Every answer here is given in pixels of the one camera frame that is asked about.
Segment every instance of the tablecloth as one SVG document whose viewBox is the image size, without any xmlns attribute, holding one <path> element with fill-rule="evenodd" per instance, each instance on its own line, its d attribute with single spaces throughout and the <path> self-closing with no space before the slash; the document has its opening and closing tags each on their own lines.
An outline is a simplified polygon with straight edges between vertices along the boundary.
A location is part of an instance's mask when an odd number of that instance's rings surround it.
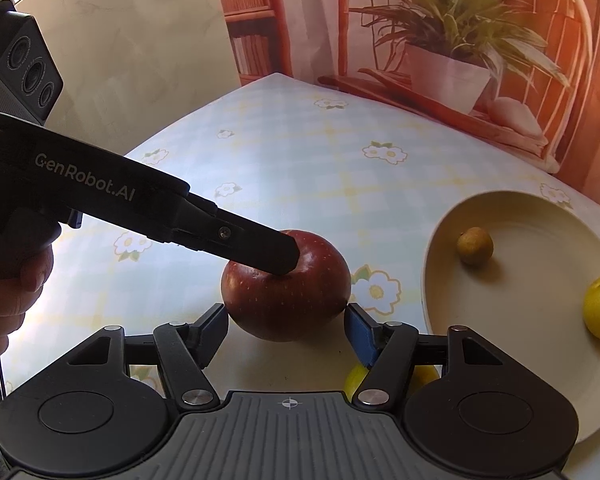
<svg viewBox="0 0 600 480">
<path fill-rule="evenodd" d="M 446 211 L 485 190 L 531 192 L 600 237 L 600 206 L 480 140 L 394 107 L 271 75 L 165 128 L 128 157 L 272 228 L 315 232 L 344 255 L 352 294 L 373 317 L 425 331 L 420 282 Z M 221 301 L 224 260 L 106 222 L 64 226 L 45 290 L 3 357 L 15 388 L 91 333 L 150 333 Z M 341 389 L 356 358 L 337 319 L 302 342 L 260 341 L 231 325 L 206 373 L 228 390 Z M 156 386 L 149 367 L 133 374 Z M 578 445 L 573 480 L 600 479 L 600 432 Z"/>
</svg>

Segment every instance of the human hand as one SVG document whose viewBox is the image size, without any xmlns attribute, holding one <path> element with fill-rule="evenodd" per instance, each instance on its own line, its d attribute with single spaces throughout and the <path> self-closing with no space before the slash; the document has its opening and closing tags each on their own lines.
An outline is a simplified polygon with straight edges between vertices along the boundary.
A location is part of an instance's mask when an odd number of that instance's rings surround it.
<svg viewBox="0 0 600 480">
<path fill-rule="evenodd" d="M 40 297 L 53 266 L 49 246 L 23 264 L 19 278 L 0 280 L 0 355 L 9 346 L 8 335 L 22 326 L 25 312 Z"/>
</svg>

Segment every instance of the small brown fruit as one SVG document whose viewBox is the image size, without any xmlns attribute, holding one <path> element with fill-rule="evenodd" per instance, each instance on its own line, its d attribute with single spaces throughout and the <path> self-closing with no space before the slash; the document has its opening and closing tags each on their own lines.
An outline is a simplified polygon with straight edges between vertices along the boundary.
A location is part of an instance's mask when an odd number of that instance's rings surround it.
<svg viewBox="0 0 600 480">
<path fill-rule="evenodd" d="M 460 235 L 456 249 L 462 263 L 483 266 L 493 254 L 493 240 L 481 227 L 471 227 Z"/>
</svg>

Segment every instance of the flower pattern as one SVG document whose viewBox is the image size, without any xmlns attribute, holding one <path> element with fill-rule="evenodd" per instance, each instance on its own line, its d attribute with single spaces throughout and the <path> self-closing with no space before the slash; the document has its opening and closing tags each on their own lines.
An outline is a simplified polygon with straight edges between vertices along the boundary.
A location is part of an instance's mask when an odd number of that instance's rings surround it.
<svg viewBox="0 0 600 480">
<path fill-rule="evenodd" d="M 346 101 L 338 101 L 336 99 L 318 99 L 314 105 L 318 108 L 326 108 L 327 110 L 331 110 L 333 108 L 339 108 L 340 110 L 344 110 L 349 103 Z"/>
<path fill-rule="evenodd" d="M 398 162 L 405 161 L 407 158 L 407 153 L 401 148 L 394 146 L 393 143 L 385 142 L 384 144 L 381 144 L 374 140 L 371 142 L 370 146 L 362 149 L 362 153 L 368 158 L 379 158 L 394 166 L 398 164 Z"/>
<path fill-rule="evenodd" d="M 152 242 L 144 235 L 139 235 L 126 231 L 113 242 L 114 252 L 118 256 L 118 261 L 130 258 L 136 262 L 140 259 L 140 254 L 151 247 Z"/>
<path fill-rule="evenodd" d="M 225 182 L 221 186 L 216 187 L 215 197 L 218 198 L 219 196 L 229 196 L 237 191 L 240 191 L 241 189 L 242 188 L 235 182 Z"/>
<path fill-rule="evenodd" d="M 220 130 L 216 135 L 218 136 L 218 139 L 228 139 L 235 134 L 231 130 Z"/>
<path fill-rule="evenodd" d="M 573 209 L 571 198 L 561 189 L 555 189 L 555 187 L 547 184 L 540 184 L 540 194 L 549 202 L 553 202 L 562 208 Z"/>
<path fill-rule="evenodd" d="M 401 293 L 400 282 L 391 278 L 384 270 L 371 271 L 365 265 L 351 276 L 350 301 L 367 311 L 375 310 L 382 316 L 390 316 L 400 301 Z"/>
<path fill-rule="evenodd" d="M 167 155 L 169 155 L 169 152 L 167 150 L 159 148 L 158 150 L 155 150 L 153 152 L 145 153 L 140 162 L 142 162 L 143 164 L 147 164 L 148 166 L 155 166 Z"/>
</svg>

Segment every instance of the screw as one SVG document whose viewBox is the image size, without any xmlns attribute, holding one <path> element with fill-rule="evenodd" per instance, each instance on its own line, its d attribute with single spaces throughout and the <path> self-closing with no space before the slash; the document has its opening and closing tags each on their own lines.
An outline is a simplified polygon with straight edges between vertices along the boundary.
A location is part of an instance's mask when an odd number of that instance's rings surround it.
<svg viewBox="0 0 600 480">
<path fill-rule="evenodd" d="M 389 394 L 384 390 L 362 390 L 358 394 L 358 400 L 367 406 L 379 406 L 389 400 Z"/>
<path fill-rule="evenodd" d="M 231 229 L 228 227 L 221 227 L 218 230 L 218 236 L 222 238 L 222 240 L 228 240 L 231 237 Z"/>
<path fill-rule="evenodd" d="M 214 400 L 214 394 L 207 390 L 189 390 L 182 394 L 182 400 L 191 406 L 202 406 Z"/>
</svg>

